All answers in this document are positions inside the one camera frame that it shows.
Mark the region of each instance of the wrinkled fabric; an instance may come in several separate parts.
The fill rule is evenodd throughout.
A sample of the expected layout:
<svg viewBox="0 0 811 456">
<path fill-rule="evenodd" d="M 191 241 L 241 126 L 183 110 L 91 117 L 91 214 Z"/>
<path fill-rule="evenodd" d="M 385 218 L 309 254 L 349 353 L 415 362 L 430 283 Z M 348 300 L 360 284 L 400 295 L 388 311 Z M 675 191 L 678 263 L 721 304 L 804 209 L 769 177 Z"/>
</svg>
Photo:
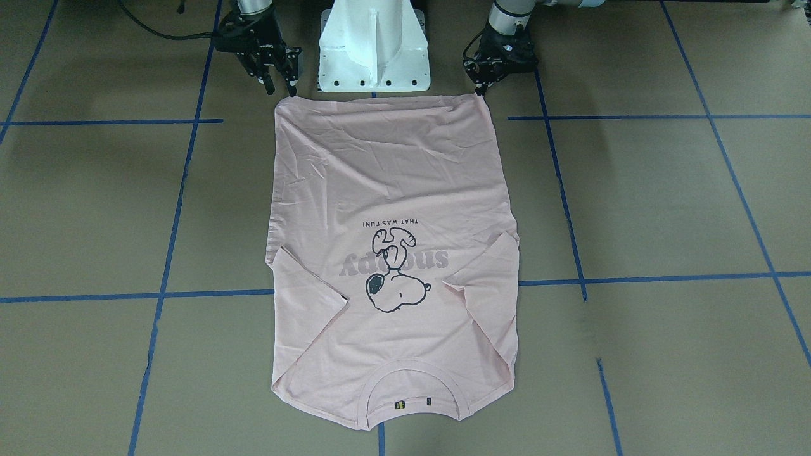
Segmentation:
<svg viewBox="0 0 811 456">
<path fill-rule="evenodd" d="M 369 430 L 513 388 L 518 235 L 481 97 L 281 101 L 266 261 L 293 407 Z"/>
</svg>

